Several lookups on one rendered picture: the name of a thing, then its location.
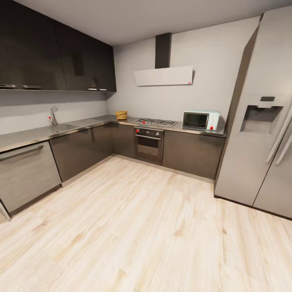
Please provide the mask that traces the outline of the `microwave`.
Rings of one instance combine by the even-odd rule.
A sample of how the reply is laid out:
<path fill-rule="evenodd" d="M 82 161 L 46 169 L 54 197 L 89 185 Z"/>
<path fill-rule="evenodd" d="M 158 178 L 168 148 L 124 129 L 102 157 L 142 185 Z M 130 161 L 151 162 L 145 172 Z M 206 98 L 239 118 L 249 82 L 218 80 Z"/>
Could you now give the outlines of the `microwave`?
<path fill-rule="evenodd" d="M 216 110 L 187 109 L 183 112 L 182 127 L 215 131 L 219 115 Z"/>

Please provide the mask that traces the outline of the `popcorn bag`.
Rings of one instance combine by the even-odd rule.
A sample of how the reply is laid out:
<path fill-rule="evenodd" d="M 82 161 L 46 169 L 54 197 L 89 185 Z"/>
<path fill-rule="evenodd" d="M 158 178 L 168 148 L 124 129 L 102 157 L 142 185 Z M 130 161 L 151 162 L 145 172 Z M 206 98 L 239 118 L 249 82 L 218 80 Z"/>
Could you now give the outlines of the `popcorn bag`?
<path fill-rule="evenodd" d="M 125 119 L 127 119 L 127 111 L 116 112 L 116 119 L 117 120 L 125 120 Z"/>

